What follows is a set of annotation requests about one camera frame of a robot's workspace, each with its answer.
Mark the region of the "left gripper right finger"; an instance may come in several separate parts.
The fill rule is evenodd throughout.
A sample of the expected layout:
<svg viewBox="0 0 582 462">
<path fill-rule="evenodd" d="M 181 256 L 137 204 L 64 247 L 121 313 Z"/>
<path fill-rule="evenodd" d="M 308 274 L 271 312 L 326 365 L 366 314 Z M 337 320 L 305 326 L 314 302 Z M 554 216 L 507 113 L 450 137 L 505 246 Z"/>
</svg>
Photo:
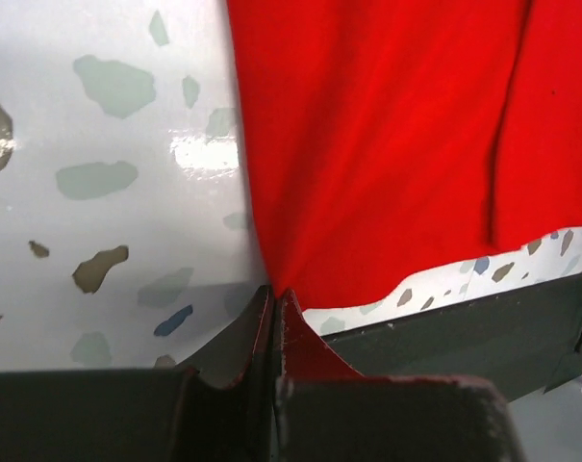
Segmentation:
<svg viewBox="0 0 582 462">
<path fill-rule="evenodd" d="M 464 375 L 366 376 L 280 307 L 275 418 L 282 461 L 522 461 L 503 396 Z"/>
</svg>

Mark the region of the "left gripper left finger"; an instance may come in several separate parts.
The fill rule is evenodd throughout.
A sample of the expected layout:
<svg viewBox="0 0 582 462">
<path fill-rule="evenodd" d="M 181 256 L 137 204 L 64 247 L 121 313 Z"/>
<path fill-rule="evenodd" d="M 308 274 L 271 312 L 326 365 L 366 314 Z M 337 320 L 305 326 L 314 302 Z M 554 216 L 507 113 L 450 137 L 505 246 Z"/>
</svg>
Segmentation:
<svg viewBox="0 0 582 462">
<path fill-rule="evenodd" d="M 0 461 L 267 461 L 274 297 L 170 368 L 0 372 Z"/>
</svg>

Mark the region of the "red t shirt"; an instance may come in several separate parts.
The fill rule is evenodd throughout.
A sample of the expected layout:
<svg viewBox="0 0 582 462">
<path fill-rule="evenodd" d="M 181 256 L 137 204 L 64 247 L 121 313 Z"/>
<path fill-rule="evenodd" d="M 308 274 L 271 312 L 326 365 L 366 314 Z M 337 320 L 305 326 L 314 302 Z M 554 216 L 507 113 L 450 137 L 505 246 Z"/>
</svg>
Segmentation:
<svg viewBox="0 0 582 462">
<path fill-rule="evenodd" d="M 582 1 L 231 1 L 277 295 L 369 304 L 582 226 Z"/>
</svg>

